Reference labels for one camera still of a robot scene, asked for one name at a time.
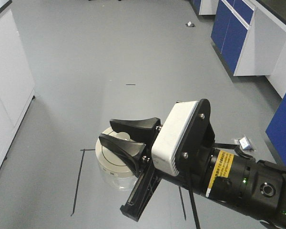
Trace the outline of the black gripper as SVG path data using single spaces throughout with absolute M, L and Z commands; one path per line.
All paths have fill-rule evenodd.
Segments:
M 126 141 L 106 134 L 99 135 L 101 145 L 118 156 L 138 177 L 127 202 L 120 208 L 125 216 L 138 221 L 160 181 L 165 179 L 188 190 L 194 220 L 198 222 L 194 194 L 206 193 L 210 178 L 208 169 L 214 152 L 215 135 L 210 124 L 210 113 L 209 101 L 207 99 L 198 101 L 198 106 L 176 152 L 175 164 L 179 175 L 175 177 L 156 169 L 153 164 L 151 149 L 159 133 L 156 129 L 161 125 L 159 118 L 110 120 L 113 131 L 125 132 L 135 141 Z M 152 146 L 147 155 L 146 167 L 142 170 L 141 158 L 146 144 Z

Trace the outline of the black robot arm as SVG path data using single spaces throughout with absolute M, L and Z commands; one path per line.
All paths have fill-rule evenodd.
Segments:
M 207 99 L 177 102 L 166 121 L 112 119 L 116 133 L 101 145 L 121 159 L 137 181 L 121 212 L 138 221 L 161 180 L 224 207 L 286 229 L 286 166 L 255 160 L 239 145 L 215 142 Z

